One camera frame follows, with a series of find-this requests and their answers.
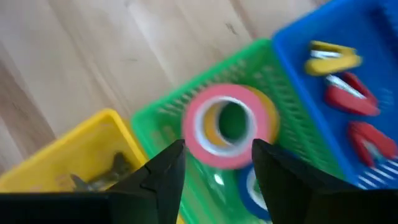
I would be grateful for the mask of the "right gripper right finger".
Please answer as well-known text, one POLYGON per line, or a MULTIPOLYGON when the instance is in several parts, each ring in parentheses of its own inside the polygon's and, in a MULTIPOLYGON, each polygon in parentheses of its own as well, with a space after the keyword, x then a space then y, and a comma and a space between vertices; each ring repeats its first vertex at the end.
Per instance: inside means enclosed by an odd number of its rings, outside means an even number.
POLYGON ((252 161, 273 224, 398 224, 398 189, 363 190, 262 139, 252 161))

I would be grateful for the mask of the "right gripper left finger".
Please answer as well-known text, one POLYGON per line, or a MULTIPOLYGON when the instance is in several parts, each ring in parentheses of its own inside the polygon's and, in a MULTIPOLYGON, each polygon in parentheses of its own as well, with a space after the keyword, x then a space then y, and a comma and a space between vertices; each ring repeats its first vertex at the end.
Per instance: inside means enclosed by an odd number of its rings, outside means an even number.
POLYGON ((185 141, 178 139, 113 185, 112 224, 176 224, 185 180, 185 141))

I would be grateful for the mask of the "dark blue tape roll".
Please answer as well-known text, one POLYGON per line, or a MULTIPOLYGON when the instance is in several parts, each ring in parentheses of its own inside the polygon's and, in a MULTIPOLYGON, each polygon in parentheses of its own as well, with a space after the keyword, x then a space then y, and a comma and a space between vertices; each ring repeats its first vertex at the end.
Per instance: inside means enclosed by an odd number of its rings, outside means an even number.
POLYGON ((241 201, 249 213, 258 219, 271 221, 252 164, 239 171, 238 191, 241 201))

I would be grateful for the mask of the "pink tape roll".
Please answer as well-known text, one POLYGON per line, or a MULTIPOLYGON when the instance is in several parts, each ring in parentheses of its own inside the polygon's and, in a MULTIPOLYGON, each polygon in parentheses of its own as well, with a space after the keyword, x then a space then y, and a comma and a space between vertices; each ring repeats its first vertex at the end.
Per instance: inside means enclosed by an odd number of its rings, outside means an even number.
POLYGON ((185 144, 200 162, 219 169, 240 169, 252 161, 252 141, 270 140, 269 112, 262 100, 242 85, 218 84, 199 92, 188 104, 182 123, 185 144), (226 147, 218 146, 205 135, 205 114, 217 103, 238 104, 246 113, 248 131, 245 137, 226 147))

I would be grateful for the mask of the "yellow tape roll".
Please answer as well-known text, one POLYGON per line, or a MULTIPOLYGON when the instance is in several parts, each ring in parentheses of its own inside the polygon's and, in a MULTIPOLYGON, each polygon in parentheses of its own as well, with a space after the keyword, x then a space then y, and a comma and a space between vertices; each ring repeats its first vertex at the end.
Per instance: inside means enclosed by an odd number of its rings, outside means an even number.
MULTIPOLYGON (((270 134, 269 140, 271 143, 273 143, 277 139, 280 128, 280 116, 275 105, 268 96, 258 89, 248 85, 245 85, 244 87, 257 95, 257 97, 261 100, 263 107, 265 107, 267 110, 269 115, 269 121, 267 125, 269 127, 270 134)), ((211 106, 204 117, 204 131, 209 142, 218 146, 226 147, 240 140, 242 135, 246 133, 246 115, 245 112, 242 112, 241 110, 242 108, 240 108, 239 105, 227 102, 215 103, 213 106, 211 106), (238 131, 237 136, 228 136, 227 134, 222 133, 223 131, 227 131, 229 128, 233 127, 232 123, 228 124, 231 116, 232 120, 235 121, 237 121, 238 117, 240 116, 238 121, 240 124, 238 124, 238 127, 243 129, 238 131)))

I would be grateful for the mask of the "yellow mini stapler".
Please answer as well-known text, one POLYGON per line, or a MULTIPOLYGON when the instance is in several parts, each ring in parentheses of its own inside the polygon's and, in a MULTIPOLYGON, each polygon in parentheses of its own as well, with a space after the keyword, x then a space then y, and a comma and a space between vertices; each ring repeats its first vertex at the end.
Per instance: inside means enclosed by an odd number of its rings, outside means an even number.
POLYGON ((318 40, 310 42, 310 58, 305 62, 305 70, 313 76, 329 75, 358 67, 362 57, 356 49, 318 40))

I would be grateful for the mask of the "green plastic basket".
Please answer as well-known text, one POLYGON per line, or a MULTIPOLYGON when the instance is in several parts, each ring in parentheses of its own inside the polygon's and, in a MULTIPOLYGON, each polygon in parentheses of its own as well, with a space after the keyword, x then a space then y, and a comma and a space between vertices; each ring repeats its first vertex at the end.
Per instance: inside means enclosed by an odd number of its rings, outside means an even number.
MULTIPOLYGON (((182 137, 185 107, 198 92, 218 83, 243 84, 261 90, 274 102, 281 118, 278 143, 311 165, 335 177, 344 177, 336 157, 283 71, 272 42, 266 39, 254 41, 132 116, 132 130, 149 157, 182 137)), ((261 224, 239 198, 235 170, 209 167, 191 155, 186 158, 180 214, 185 224, 261 224)))

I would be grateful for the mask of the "blue plastic basket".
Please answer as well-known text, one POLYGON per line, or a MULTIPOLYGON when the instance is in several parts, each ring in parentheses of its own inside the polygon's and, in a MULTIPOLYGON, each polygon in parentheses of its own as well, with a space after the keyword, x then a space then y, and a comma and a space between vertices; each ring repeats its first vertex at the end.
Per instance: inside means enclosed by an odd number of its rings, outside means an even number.
POLYGON ((347 133, 350 121, 362 119, 398 144, 398 0, 331 0, 280 30, 272 41, 346 181, 363 189, 398 189, 398 158, 368 167, 347 133), (362 118, 325 103, 324 79, 304 69, 313 40, 356 49, 363 62, 353 71, 378 99, 378 116, 362 118))

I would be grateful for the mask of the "yellow plastic basket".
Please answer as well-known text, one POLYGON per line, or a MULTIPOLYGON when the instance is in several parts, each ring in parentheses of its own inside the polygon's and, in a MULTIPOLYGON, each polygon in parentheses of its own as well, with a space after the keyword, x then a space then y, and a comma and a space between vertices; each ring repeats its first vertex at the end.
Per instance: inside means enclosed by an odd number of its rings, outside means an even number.
POLYGON ((108 189, 115 184, 76 192, 70 175, 87 182, 110 169, 118 152, 130 174, 151 160, 125 120, 102 110, 0 176, 0 224, 112 224, 108 189))

